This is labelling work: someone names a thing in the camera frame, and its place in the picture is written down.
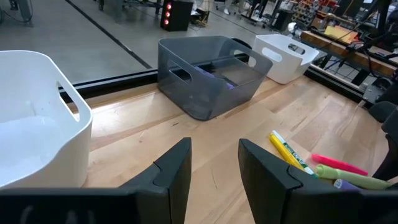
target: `purple marker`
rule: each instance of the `purple marker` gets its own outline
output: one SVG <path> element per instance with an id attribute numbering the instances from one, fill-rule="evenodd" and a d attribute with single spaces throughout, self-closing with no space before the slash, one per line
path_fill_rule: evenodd
<path id="1" fill-rule="evenodd" d="M 333 185 L 340 190 L 361 190 L 359 187 L 351 184 L 347 180 L 342 179 L 337 179 Z"/>

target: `concrete floor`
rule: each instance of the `concrete floor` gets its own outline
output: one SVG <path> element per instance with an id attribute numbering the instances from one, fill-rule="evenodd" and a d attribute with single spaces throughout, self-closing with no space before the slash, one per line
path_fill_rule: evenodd
<path id="1" fill-rule="evenodd" d="M 223 13 L 222 4 L 219 4 L 220 9 L 217 11 L 213 2 L 209 1 L 201 5 L 211 12 L 207 27 L 190 26 L 187 31 L 181 32 L 161 29 L 160 19 L 153 8 L 126 9 L 118 24 L 107 5 L 104 12 L 101 12 L 98 3 L 93 0 L 71 1 L 153 68 L 157 68 L 157 43 L 161 38 L 224 35 L 237 37 L 252 45 L 256 35 L 272 33 L 260 25 L 253 26 L 252 22 L 241 19 L 237 14 L 227 16 Z M 54 60 L 72 83 L 116 77 L 146 69 L 65 0 L 32 2 L 34 27 L 26 27 L 6 17 L 0 26 L 0 50 L 42 52 Z M 8 0 L 0 0 L 0 6 L 8 11 Z M 231 12 L 237 10 L 236 6 L 230 8 Z M 272 6 L 267 6 L 267 11 L 272 11 Z M 357 74 L 356 71 L 351 71 L 352 68 L 343 67 L 336 75 L 351 81 Z"/>
<path id="2" fill-rule="evenodd" d="M 34 26 L 27 27 L 6 16 L 0 25 L 0 50 L 46 54 L 72 83 L 145 70 L 66 1 L 33 0 L 32 3 Z M 12 13 L 8 0 L 0 0 L 0 7 Z"/>
<path id="3" fill-rule="evenodd" d="M 98 3 L 92 0 L 72 0 L 72 2 L 154 68 L 157 67 L 157 43 L 161 38 L 224 35 L 237 37 L 252 44 L 256 35 L 271 33 L 260 26 L 254 27 L 245 19 L 239 20 L 238 15 L 227 16 L 215 10 L 212 4 L 210 4 L 208 27 L 199 29 L 190 26 L 187 31 L 167 32 L 160 28 L 160 16 L 156 17 L 153 8 L 126 9 L 121 23 L 117 24 L 111 8 L 106 4 L 104 12 L 100 12 Z"/>

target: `workbench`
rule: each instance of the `workbench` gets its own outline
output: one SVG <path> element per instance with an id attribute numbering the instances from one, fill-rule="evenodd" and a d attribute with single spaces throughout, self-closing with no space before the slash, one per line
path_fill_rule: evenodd
<path id="1" fill-rule="evenodd" d="M 275 129 L 307 162 L 319 153 L 369 175 L 388 149 L 381 125 L 367 111 L 307 77 L 287 85 L 265 79 L 251 101 L 206 122 L 185 114 L 156 83 L 87 102 L 94 118 L 84 187 L 118 187 L 181 138 L 192 138 L 189 224 L 254 223 L 239 173 L 239 138 L 280 157 L 267 138 Z"/>
<path id="2" fill-rule="evenodd" d="M 349 50 L 347 50 L 346 46 L 344 46 L 343 44 L 339 44 L 337 42 L 333 42 L 330 44 L 330 42 L 332 40 L 324 38 L 320 35 L 314 34 L 313 32 L 310 32 L 310 31 L 304 31 L 302 33 L 302 35 L 300 36 L 300 38 L 301 38 L 300 40 L 304 44 L 307 44 L 316 49 L 321 49 L 322 51 L 325 51 L 326 53 L 328 53 L 330 55 L 328 57 L 328 59 L 330 59 L 331 56 L 335 56 L 338 58 L 344 58 L 345 56 L 347 56 L 349 54 Z M 371 52 L 372 53 L 376 53 L 376 52 L 386 53 L 385 50 L 383 51 L 382 49 L 379 49 L 377 47 L 372 47 Z M 396 62 L 396 58 L 392 58 L 390 60 L 392 62 Z M 324 67 L 326 65 L 327 61 L 328 60 L 325 60 L 324 61 L 325 63 L 322 63 L 321 67 Z M 357 78 L 355 78 L 353 80 L 354 84 L 356 84 L 356 85 L 361 84 L 361 82 L 367 77 L 367 75 L 369 73 L 368 56 L 366 56 L 365 54 L 356 52 L 350 58 L 347 59 L 347 62 L 352 64 L 355 67 L 359 67 L 359 68 L 362 68 L 363 70 L 368 71 L 365 73 L 365 75 L 358 74 Z M 391 65 L 389 63 L 382 62 L 382 61 L 380 61 L 376 58 L 372 58 L 372 57 L 371 57 L 371 65 L 372 65 L 372 69 L 374 70 L 374 72 L 377 75 L 381 75 L 384 77 L 391 76 L 394 73 L 394 71 L 398 68 L 395 65 Z"/>

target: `green marker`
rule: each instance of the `green marker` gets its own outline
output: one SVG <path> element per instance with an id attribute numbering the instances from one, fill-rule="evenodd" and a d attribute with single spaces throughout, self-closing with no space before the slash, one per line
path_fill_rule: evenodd
<path id="1" fill-rule="evenodd" d="M 303 159 L 291 148 L 290 145 L 287 144 L 285 139 L 282 138 L 281 135 L 278 134 L 276 131 L 272 131 L 272 133 L 276 136 L 277 139 L 281 141 L 281 143 L 285 146 L 285 148 L 294 156 L 294 158 L 300 163 L 300 165 L 304 168 L 306 173 L 310 174 L 311 176 L 318 178 L 318 176 L 306 165 Z"/>

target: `yellow marker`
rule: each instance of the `yellow marker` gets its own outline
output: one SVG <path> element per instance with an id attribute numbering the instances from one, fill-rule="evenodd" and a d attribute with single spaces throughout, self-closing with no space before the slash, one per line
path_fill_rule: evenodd
<path id="1" fill-rule="evenodd" d="M 294 158 L 294 156 L 285 148 L 285 146 L 281 143 L 281 141 L 272 133 L 269 134 L 269 140 L 273 143 L 275 148 L 278 150 L 278 152 L 282 155 L 282 157 L 285 159 L 285 161 L 293 165 L 300 170 L 304 171 L 303 167 L 300 165 L 300 163 Z"/>

